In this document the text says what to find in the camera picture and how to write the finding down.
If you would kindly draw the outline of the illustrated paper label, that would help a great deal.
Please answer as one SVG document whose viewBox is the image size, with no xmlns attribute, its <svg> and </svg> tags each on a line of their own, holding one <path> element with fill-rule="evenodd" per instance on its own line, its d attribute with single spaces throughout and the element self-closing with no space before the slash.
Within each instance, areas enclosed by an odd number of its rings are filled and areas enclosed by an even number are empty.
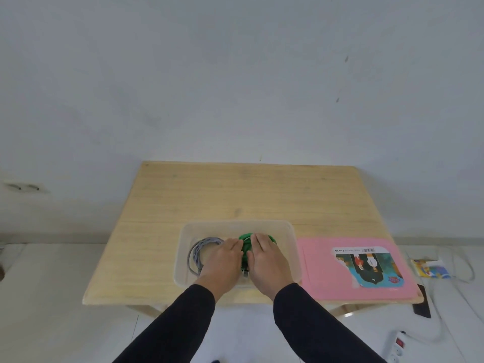
<svg viewBox="0 0 484 363">
<path fill-rule="evenodd" d="M 354 288 L 390 289 L 405 283 L 393 256 L 382 246 L 336 247 L 332 252 L 350 273 Z"/>
</svg>

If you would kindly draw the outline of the black phone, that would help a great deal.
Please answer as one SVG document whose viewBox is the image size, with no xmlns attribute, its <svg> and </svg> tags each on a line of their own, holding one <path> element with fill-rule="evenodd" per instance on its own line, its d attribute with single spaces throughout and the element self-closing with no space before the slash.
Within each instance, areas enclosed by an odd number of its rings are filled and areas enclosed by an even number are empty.
<svg viewBox="0 0 484 363">
<path fill-rule="evenodd" d="M 421 302 L 419 304 L 412 304 L 413 312 L 417 316 L 431 319 L 432 315 L 431 315 L 431 310 L 430 310 L 429 303 L 428 303 L 426 289 L 421 284 L 418 284 L 418 287 L 420 289 L 420 292 L 421 292 L 424 300 L 423 300 L 423 302 Z"/>
</svg>

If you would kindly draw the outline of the pink plastic board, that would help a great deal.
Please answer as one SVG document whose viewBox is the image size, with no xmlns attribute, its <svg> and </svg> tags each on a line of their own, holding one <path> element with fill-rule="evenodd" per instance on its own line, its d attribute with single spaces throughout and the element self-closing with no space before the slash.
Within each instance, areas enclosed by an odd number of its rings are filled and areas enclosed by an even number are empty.
<svg viewBox="0 0 484 363">
<path fill-rule="evenodd" d="M 393 256 L 404 278 L 402 287 L 352 287 L 351 275 L 332 252 L 336 247 L 382 246 Z M 384 238 L 299 238 L 301 286 L 323 304 L 419 304 L 423 296 L 396 244 Z"/>
</svg>

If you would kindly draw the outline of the person's right hand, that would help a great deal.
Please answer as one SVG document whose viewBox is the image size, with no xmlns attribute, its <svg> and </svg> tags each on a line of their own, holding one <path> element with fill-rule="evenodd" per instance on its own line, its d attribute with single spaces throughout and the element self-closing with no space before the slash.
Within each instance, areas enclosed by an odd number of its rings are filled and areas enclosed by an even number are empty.
<svg viewBox="0 0 484 363">
<path fill-rule="evenodd" d="M 256 288 L 271 301 L 284 287 L 293 284 L 289 263 L 281 250 L 279 255 L 268 258 L 251 258 L 247 251 L 249 277 Z"/>
</svg>

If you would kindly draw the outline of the clear plastic bin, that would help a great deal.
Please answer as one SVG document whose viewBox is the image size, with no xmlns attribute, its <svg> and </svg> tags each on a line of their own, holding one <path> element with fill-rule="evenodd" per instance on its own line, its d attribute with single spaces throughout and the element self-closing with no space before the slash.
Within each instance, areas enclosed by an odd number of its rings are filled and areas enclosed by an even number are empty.
<svg viewBox="0 0 484 363">
<path fill-rule="evenodd" d="M 254 288 L 249 278 L 246 253 L 251 250 L 252 233 L 269 235 L 287 259 L 293 280 L 301 281 L 301 266 L 296 235 L 290 222 L 284 220 L 219 220 L 187 223 L 178 239 L 173 279 L 178 287 L 188 287 L 199 276 L 213 248 L 227 238 L 244 241 L 241 274 L 236 288 Z"/>
</svg>

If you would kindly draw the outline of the person's left hand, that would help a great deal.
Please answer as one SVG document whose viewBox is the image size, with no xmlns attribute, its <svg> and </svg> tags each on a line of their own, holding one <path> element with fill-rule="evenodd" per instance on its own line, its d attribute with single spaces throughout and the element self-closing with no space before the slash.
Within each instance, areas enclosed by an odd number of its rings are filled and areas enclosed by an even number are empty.
<svg viewBox="0 0 484 363">
<path fill-rule="evenodd" d="M 231 291 L 239 280 L 241 262 L 234 263 L 223 256 L 223 244 L 217 245 L 204 264 L 196 285 L 209 290 L 215 301 Z"/>
</svg>

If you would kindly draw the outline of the wooden table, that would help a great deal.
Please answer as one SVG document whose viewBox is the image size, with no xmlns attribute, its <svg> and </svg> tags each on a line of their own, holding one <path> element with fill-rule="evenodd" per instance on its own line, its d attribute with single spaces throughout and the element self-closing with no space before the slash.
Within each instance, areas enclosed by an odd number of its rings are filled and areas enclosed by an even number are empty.
<svg viewBox="0 0 484 363">
<path fill-rule="evenodd" d="M 157 317 L 183 291 L 173 271 L 185 224 L 256 219 L 304 238 L 393 241 L 353 166 L 143 162 L 82 303 Z"/>
</svg>

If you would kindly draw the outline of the white power strip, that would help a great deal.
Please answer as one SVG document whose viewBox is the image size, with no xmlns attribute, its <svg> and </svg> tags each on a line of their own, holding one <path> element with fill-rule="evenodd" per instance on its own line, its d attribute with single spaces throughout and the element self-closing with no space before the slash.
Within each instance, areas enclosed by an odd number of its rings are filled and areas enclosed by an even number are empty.
<svg viewBox="0 0 484 363">
<path fill-rule="evenodd" d="M 386 363 L 406 363 L 407 337 L 405 331 L 392 331 L 387 339 L 383 350 L 383 358 Z"/>
</svg>

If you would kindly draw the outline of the person's left forearm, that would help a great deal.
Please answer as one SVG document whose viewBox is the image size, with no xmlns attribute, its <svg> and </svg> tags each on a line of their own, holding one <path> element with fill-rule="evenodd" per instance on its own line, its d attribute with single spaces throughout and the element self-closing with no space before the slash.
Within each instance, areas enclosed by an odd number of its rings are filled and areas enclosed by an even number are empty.
<svg viewBox="0 0 484 363">
<path fill-rule="evenodd" d="M 188 287 L 112 363 L 190 363 L 209 328 L 227 278 L 205 275 Z"/>
</svg>

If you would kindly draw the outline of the yellow and blue packet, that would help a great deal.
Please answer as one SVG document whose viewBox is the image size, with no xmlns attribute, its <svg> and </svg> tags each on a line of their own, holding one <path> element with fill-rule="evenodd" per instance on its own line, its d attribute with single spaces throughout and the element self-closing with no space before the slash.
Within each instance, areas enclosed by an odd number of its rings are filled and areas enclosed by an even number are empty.
<svg viewBox="0 0 484 363">
<path fill-rule="evenodd" d="M 411 259 L 410 264 L 420 278 L 451 279 L 445 263 L 440 259 Z"/>
</svg>

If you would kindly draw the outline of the person's right forearm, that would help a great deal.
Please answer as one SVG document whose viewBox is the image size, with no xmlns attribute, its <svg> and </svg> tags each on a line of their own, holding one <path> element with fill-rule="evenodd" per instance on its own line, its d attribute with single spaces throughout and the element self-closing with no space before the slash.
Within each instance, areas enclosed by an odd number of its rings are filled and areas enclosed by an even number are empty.
<svg viewBox="0 0 484 363">
<path fill-rule="evenodd" d="M 254 285 L 273 301 L 275 324 L 304 363 L 386 363 L 297 283 Z"/>
</svg>

